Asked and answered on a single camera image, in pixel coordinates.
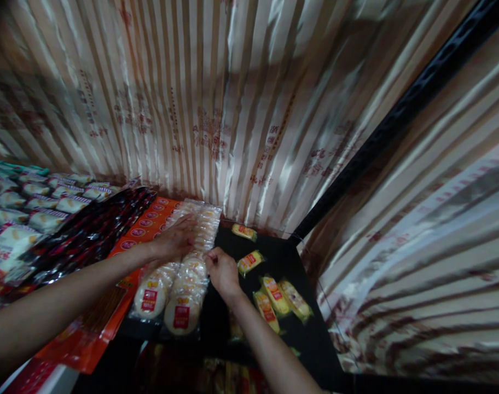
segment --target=snack bag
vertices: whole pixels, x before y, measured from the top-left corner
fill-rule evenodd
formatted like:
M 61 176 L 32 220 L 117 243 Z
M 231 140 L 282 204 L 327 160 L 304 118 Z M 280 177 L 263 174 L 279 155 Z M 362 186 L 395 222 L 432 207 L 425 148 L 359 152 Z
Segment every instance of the snack bag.
M 27 195 L 33 195 L 33 194 L 48 195 L 50 190 L 51 190 L 50 188 L 41 183 L 27 182 L 24 183 L 22 186 L 22 191 Z
M 0 233 L 0 277 L 22 264 L 19 257 L 41 237 L 34 229 L 10 224 Z
M 313 311 L 310 306 L 306 303 L 304 298 L 299 294 L 299 292 L 293 287 L 293 285 L 287 280 L 283 279 L 278 283 L 282 294 L 286 298 L 291 310 L 295 315 L 301 320 L 303 324 L 306 324 Z
M 18 210 L 0 208 L 0 226 L 8 222 L 25 223 L 29 215 Z
M 266 322 L 268 322 L 273 331 L 279 334 L 281 328 L 278 325 L 277 317 L 273 312 L 268 296 L 261 290 L 257 290 L 253 293 L 253 299 L 255 300 L 255 305 L 257 306 L 260 315 L 264 318 L 264 320 L 266 320 Z
M 40 194 L 33 194 L 33 196 L 27 202 L 25 209 L 29 211 L 34 211 L 38 208 L 54 209 L 56 208 L 59 202 L 60 202 L 59 199 L 52 199 L 42 196 Z
M 248 254 L 246 257 L 241 258 L 237 262 L 237 267 L 239 268 L 240 274 L 243 277 L 246 277 L 246 274 L 248 272 L 250 272 L 253 268 L 264 261 L 266 261 L 265 257 L 260 254 L 258 250 L 255 250 Z
M 106 198 L 108 198 L 111 194 L 113 194 L 111 189 L 100 186 L 93 186 L 91 184 L 85 188 L 85 193 L 83 194 L 83 197 L 91 200 L 103 201 Z
M 244 227 L 243 225 L 235 223 L 231 227 L 231 232 L 235 235 L 247 238 L 250 241 L 257 242 L 257 232 L 251 228 Z
M 62 198 L 68 196 L 80 196 L 84 192 L 84 189 L 78 188 L 76 186 L 70 186 L 65 184 L 59 184 L 53 192 L 53 198 Z
M 94 179 L 92 175 L 87 175 L 87 174 L 71 174 L 68 176 L 68 178 L 80 184 L 89 183 Z
M 260 283 L 262 284 L 263 291 L 265 291 L 270 298 L 271 306 L 273 306 L 277 316 L 283 317 L 289 314 L 289 305 L 277 286 L 275 279 L 269 275 L 265 275 L 260 278 Z
M 190 295 L 171 298 L 164 313 L 164 323 L 173 335 L 189 335 L 199 323 L 201 303 Z
M 60 174 L 53 174 L 53 175 L 51 175 L 51 177 L 47 181 L 47 184 L 51 187 L 56 188 L 58 185 L 62 185 L 62 184 L 74 186 L 74 184 L 76 183 L 72 179 L 59 177 L 58 175 L 60 175 Z
M 53 233 L 68 214 L 45 208 L 38 208 L 29 217 L 29 227 L 49 234 Z
M 7 190 L 0 193 L 0 208 L 19 209 L 25 204 L 25 198 L 16 192 Z
M 67 213 L 76 213 L 91 203 L 91 200 L 78 196 L 64 197 L 60 199 L 56 209 Z

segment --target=beige striped backdrop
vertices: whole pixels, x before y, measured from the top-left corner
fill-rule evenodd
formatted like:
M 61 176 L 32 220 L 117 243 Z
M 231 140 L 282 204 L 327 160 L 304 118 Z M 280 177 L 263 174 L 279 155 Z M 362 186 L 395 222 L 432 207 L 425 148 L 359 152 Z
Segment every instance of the beige striped backdrop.
M 345 370 L 499 383 L 499 30 L 306 246 Z
M 0 158 L 292 232 L 474 1 L 8 3 Z

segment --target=white snack package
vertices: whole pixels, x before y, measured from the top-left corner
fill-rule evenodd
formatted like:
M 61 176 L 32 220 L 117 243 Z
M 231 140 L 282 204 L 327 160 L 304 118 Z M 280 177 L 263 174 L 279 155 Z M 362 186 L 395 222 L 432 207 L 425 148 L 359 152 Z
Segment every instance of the white snack package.
M 202 303 L 192 296 L 171 297 L 164 312 L 167 329 L 174 335 L 189 335 L 199 323 L 201 307 Z
M 25 223 L 29 215 L 18 210 L 0 208 L 0 226 L 8 222 Z
M 60 177 L 50 177 L 47 181 L 47 184 L 53 188 L 56 188 L 58 185 L 70 185 L 74 186 L 76 182 L 72 179 L 60 178 Z
M 68 176 L 68 178 L 80 184 L 89 183 L 94 179 L 92 175 L 87 175 L 87 174 L 71 174 Z
M 35 174 L 33 172 L 23 172 L 18 178 L 18 181 L 21 183 L 26 183 L 26 182 L 46 183 L 47 178 Z
M 52 199 L 49 197 L 42 196 L 40 194 L 33 194 L 33 196 L 27 202 L 25 209 L 34 211 L 38 208 L 48 208 L 54 209 L 60 202 L 59 199 Z
M 52 197 L 53 198 L 62 198 L 62 197 L 67 197 L 67 196 L 72 196 L 72 195 L 77 195 L 80 196 L 84 192 L 84 189 L 76 187 L 76 186 L 71 186 L 71 185 L 65 185 L 65 184 L 59 184 L 56 189 L 54 190 Z
M 41 183 L 27 182 L 22 186 L 22 191 L 27 195 L 48 195 L 51 189 Z
M 19 209 L 25 204 L 25 198 L 16 192 L 7 190 L 0 193 L 0 208 Z
M 56 209 L 62 212 L 76 213 L 88 206 L 90 203 L 91 200 L 78 196 L 64 197 L 60 199 Z
M 29 227 L 46 234 L 53 233 L 67 216 L 63 212 L 38 208 L 29 217 Z
M 10 224 L 0 233 L 0 277 L 22 264 L 19 257 L 41 238 L 36 230 L 19 224 Z
M 113 194 L 113 191 L 111 189 L 100 186 L 89 185 L 85 188 L 85 193 L 83 194 L 83 197 L 91 200 L 103 201 L 106 198 L 108 198 L 111 194 Z

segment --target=yellow snack package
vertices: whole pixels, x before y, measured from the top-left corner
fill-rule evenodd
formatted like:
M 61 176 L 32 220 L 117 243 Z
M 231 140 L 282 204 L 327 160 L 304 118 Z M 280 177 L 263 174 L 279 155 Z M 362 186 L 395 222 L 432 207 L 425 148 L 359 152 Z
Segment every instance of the yellow snack package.
M 255 268 L 260 263 L 266 261 L 265 257 L 260 254 L 258 250 L 254 250 L 246 257 L 241 258 L 237 262 L 237 267 L 239 268 L 239 272 L 243 277 L 246 277 L 246 274 L 250 272 L 253 268 Z
M 257 242 L 257 232 L 249 227 L 235 223 L 231 227 L 231 232 L 243 238 L 248 238 L 250 241 Z
M 277 313 L 278 317 L 283 317 L 289 314 L 290 309 L 288 302 L 285 300 L 281 293 L 281 290 L 277 286 L 275 279 L 269 275 L 265 275 L 260 278 L 260 283 L 262 284 L 263 290 L 266 291 L 268 297 L 271 301 L 271 306 Z
M 311 315 L 313 315 L 313 311 L 310 306 L 306 303 L 304 298 L 299 294 L 299 292 L 293 287 L 293 285 L 287 280 L 283 279 L 278 283 L 279 288 L 284 294 L 286 301 L 288 302 L 290 308 L 293 313 L 306 324 Z
M 278 334 L 281 328 L 278 325 L 277 316 L 275 316 L 275 313 L 273 312 L 273 308 L 271 307 L 271 302 L 268 296 L 261 290 L 257 290 L 253 293 L 253 299 L 255 300 L 255 305 L 257 306 L 257 309 L 259 310 L 264 320 L 266 320 L 273 331 Z

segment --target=right hand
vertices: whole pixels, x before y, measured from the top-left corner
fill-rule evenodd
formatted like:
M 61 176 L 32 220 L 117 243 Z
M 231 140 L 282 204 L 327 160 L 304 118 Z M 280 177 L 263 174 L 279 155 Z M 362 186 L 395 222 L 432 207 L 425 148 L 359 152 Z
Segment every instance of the right hand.
M 239 285 L 239 271 L 233 257 L 216 247 L 204 256 L 211 283 L 224 302 L 229 304 L 235 296 L 243 294 Z

